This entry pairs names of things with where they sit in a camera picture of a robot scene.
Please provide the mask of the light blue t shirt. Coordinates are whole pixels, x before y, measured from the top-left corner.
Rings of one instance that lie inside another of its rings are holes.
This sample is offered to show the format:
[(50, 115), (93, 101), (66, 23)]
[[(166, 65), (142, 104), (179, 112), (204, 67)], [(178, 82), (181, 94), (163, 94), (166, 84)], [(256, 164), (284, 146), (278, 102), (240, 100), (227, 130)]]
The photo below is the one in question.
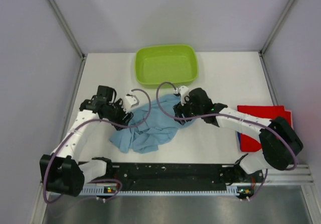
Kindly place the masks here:
[[(179, 98), (167, 94), (159, 98), (163, 109), (170, 115), (174, 115), (173, 106), (179, 102)], [(133, 118), (130, 125), (136, 125), (148, 111), (148, 104), (145, 104), (133, 111)], [(177, 131), (183, 126), (174, 119), (165, 115), (158, 107), (157, 101), (151, 102), (150, 115), (147, 120), (135, 128), (123, 129), (114, 132), (109, 141), (121, 152), (128, 153), (130, 150), (146, 154), (158, 150), (158, 146), (170, 142)]]

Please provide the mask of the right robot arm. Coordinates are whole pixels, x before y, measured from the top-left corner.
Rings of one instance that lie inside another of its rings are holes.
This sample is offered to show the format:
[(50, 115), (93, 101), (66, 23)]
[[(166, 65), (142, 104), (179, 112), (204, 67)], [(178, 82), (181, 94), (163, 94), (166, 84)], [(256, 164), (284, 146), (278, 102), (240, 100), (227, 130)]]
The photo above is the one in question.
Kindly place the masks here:
[(180, 97), (173, 109), (175, 120), (181, 125), (201, 118), (207, 124), (234, 130), (260, 143), (260, 150), (246, 154), (235, 163), (234, 176), (237, 180), (247, 181), (254, 172), (263, 169), (289, 171), (297, 166), (297, 155), (303, 144), (285, 118), (255, 117), (225, 104), (213, 103), (202, 88), (189, 90), (181, 86), (174, 94)]

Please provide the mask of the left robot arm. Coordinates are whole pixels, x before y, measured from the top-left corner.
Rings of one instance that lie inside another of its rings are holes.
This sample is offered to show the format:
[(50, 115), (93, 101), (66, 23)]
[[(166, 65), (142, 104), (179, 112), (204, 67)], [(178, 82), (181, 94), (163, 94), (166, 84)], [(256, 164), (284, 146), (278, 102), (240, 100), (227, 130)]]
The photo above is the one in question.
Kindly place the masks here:
[(132, 92), (117, 99), (114, 88), (98, 86), (97, 93), (80, 104), (75, 122), (59, 146), (50, 155), (41, 157), (44, 191), (78, 196), (84, 184), (92, 180), (99, 178), (103, 182), (110, 181), (114, 171), (109, 159), (92, 157), (80, 164), (80, 155), (100, 122), (111, 123), (121, 130), (128, 126), (133, 117), (130, 109), (138, 103)]

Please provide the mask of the green plastic basin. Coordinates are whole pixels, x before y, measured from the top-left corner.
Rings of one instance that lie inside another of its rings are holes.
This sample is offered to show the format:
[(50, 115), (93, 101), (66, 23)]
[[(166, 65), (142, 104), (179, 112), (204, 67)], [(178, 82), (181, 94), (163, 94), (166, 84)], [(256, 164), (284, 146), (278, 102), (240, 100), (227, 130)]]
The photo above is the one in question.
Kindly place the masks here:
[(149, 46), (136, 52), (134, 72), (137, 82), (146, 88), (157, 88), (165, 81), (189, 85), (198, 78), (199, 64), (189, 45)]

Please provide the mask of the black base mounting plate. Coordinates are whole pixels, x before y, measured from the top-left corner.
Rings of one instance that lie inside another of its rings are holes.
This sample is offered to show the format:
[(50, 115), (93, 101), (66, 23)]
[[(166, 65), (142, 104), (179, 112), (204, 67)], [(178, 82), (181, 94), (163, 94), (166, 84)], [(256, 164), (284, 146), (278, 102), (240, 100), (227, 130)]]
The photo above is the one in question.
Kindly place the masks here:
[(107, 166), (104, 176), (96, 179), (117, 179), (123, 191), (217, 191), (235, 183), (259, 183), (263, 174), (246, 174), (233, 164), (114, 162)]

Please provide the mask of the right aluminium corner post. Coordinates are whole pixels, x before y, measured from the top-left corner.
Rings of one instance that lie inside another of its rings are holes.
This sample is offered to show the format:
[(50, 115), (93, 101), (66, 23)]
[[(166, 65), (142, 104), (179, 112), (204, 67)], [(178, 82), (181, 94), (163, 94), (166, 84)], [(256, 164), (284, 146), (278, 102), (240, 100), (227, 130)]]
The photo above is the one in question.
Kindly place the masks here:
[(269, 33), (266, 41), (263, 44), (263, 47), (259, 51), (259, 55), (261, 57), (263, 57), (267, 53), (267, 51), (269, 50), (271, 44), (273, 43), (273, 41), (276, 38), (278, 32), (281, 30), (282, 26), (286, 22), (286, 19), (287, 19), (288, 15), (290, 14), (290, 11), (293, 9), (293, 7), (294, 7), (294, 5), (296, 4), (297, 1), (298, 0), (288, 0), (286, 2), (286, 4), (285, 4), (280, 16), (278, 17), (278, 20), (274, 24), (271, 32)]

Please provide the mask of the aluminium corner post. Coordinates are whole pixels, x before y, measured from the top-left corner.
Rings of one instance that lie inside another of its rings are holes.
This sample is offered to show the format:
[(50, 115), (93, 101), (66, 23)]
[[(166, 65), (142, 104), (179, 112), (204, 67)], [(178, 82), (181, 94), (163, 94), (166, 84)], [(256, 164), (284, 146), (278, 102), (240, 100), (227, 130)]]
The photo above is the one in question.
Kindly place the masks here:
[(290, 14), (290, 11), (293, 9), (293, 7), (294, 7), (294, 5), (296, 4), (297, 1), (298, 0), (288, 0), (286, 2), (286, 4), (285, 4), (280, 16), (278, 17), (278, 20), (274, 24), (271, 32), (269, 33), (266, 41), (263, 44), (263, 47), (259, 51), (259, 55), (261, 57), (263, 57), (267, 53), (267, 51), (269, 50), (271, 44), (273, 43), (273, 41), (276, 38), (278, 32), (281, 30), (282, 26), (286, 22), (286, 19), (287, 19), (288, 15)]
[(70, 45), (78, 55), (80, 59), (84, 59), (85, 54), (81, 50), (80, 45), (78, 44), (73, 32), (71, 31), (71, 28), (69, 24), (67, 23), (64, 15), (62, 14), (58, 4), (55, 0), (46, 0), (49, 4), (49, 7), (51, 8), (56, 20), (58, 21), (58, 24), (60, 25), (62, 31), (64, 32), (67, 40), (69, 41)]

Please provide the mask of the left aluminium corner post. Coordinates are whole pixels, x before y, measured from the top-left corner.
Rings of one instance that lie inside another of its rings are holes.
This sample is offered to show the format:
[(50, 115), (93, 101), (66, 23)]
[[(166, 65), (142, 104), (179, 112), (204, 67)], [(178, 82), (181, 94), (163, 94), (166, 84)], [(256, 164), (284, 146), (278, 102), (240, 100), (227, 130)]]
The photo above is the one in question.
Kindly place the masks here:
[(80, 59), (84, 59), (85, 54), (81, 50), (80, 45), (78, 44), (73, 32), (71, 31), (71, 28), (69, 24), (67, 23), (64, 15), (62, 14), (58, 4), (55, 0), (46, 0), (49, 4), (49, 7), (51, 8), (56, 20), (58, 21), (58, 24), (60, 25), (62, 31), (64, 32), (67, 40), (69, 41), (70, 45), (78, 55)]

